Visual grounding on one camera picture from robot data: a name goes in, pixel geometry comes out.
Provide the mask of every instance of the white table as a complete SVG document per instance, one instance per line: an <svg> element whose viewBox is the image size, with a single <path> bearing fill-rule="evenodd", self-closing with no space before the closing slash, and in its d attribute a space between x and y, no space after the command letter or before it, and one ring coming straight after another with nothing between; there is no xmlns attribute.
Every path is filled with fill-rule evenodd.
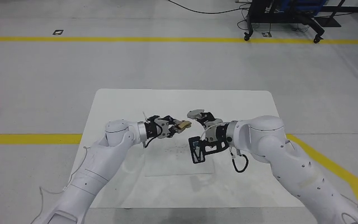
<svg viewBox="0 0 358 224"><path fill-rule="evenodd" d="M110 120L144 120L147 116L170 115L186 119L190 110L205 109L224 121L278 116L267 91L218 90L98 90L93 101L73 170L84 156L83 146L102 137ZM191 163L187 139L201 135L203 128L194 120L190 129L172 139L156 139L151 149L133 146L119 172L100 191L92 208L208 208L208 207L301 207L271 175L269 164L250 155L247 170L234 171L229 151L207 157L205 165ZM153 152L163 151L153 164ZM237 158L240 169L244 159ZM160 175L158 170L178 174Z"/></svg>

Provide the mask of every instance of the yellow floor line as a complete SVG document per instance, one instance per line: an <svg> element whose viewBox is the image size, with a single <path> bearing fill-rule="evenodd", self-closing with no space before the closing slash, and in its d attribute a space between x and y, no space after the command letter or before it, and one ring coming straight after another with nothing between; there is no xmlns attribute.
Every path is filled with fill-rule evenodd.
<svg viewBox="0 0 358 224"><path fill-rule="evenodd" d="M296 142L297 144L299 144L301 146L301 148L312 159L316 160L319 164L324 166L327 170L329 170L330 172L336 174L339 178L341 178L341 179L345 180L347 183L349 183L350 187L353 190L353 193L354 193L355 197L358 200L358 178L355 175L353 175L349 171L345 170L343 167L341 167L340 165L336 164L335 162L333 162L332 160L330 160L325 155L323 155L322 153L318 152L317 150L315 150L311 146L307 145L306 143L304 143L301 139L297 138L296 136L294 136L292 134L287 134L286 136L287 136L288 139L290 139L290 140Z"/></svg>
<svg viewBox="0 0 358 224"><path fill-rule="evenodd" d="M79 144L82 134L0 134L0 144ZM358 178L292 134L287 138L299 144L319 164L349 183L358 200Z"/></svg>
<svg viewBox="0 0 358 224"><path fill-rule="evenodd" d="M82 134L0 134L0 144L79 144Z"/></svg>
<svg viewBox="0 0 358 224"><path fill-rule="evenodd" d="M312 39L275 38L171 38L171 37L66 37L66 36L0 36L0 42L193 42L193 43L258 43L313 44ZM358 44L358 40L321 40L320 44Z"/></svg>

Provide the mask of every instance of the caster wheel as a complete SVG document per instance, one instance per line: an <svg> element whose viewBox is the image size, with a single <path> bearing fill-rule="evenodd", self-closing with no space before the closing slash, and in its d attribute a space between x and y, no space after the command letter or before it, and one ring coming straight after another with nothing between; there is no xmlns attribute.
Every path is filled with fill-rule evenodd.
<svg viewBox="0 0 358 224"><path fill-rule="evenodd" d="M314 37L313 43L318 43L320 42L320 40L322 39L322 37L320 37L318 34Z"/></svg>

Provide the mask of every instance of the concrete floor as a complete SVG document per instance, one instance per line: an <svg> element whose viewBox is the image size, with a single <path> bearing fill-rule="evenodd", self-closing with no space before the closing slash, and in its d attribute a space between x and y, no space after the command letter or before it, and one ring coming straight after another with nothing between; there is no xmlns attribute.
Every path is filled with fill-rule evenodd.
<svg viewBox="0 0 358 224"><path fill-rule="evenodd" d="M233 0L178 0L221 11ZM243 37L241 13L164 0L1 0L0 36ZM355 39L357 15L326 39ZM268 31L262 24L253 37ZM314 33L273 25L273 38ZM0 133L82 133L99 88L267 90L286 131L358 175L358 45L0 42ZM38 186L59 190L77 147L0 146L0 223L29 223ZM323 169L341 193L348 184ZM56 196L45 195L45 205ZM90 209L86 223L315 223L305 208Z"/></svg>

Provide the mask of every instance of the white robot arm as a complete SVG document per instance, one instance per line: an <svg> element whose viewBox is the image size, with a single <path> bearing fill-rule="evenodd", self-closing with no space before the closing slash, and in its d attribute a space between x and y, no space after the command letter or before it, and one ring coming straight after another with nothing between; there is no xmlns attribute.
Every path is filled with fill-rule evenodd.
<svg viewBox="0 0 358 224"><path fill-rule="evenodd" d="M205 128L205 140L189 139L193 163L205 156L234 147L249 152L254 159L271 165L273 176L313 214L319 224L357 223L358 211L319 171L313 160L285 135L284 124L275 116L223 122L204 110L188 113Z"/></svg>
<svg viewBox="0 0 358 224"><path fill-rule="evenodd" d="M188 121L179 121L170 116L152 116L146 122L116 120L107 123L104 137L87 150L83 164L63 190L56 205L40 213L32 223L83 224L96 195L117 173L131 146L143 142L147 147L151 140L171 138L190 125Z"/></svg>

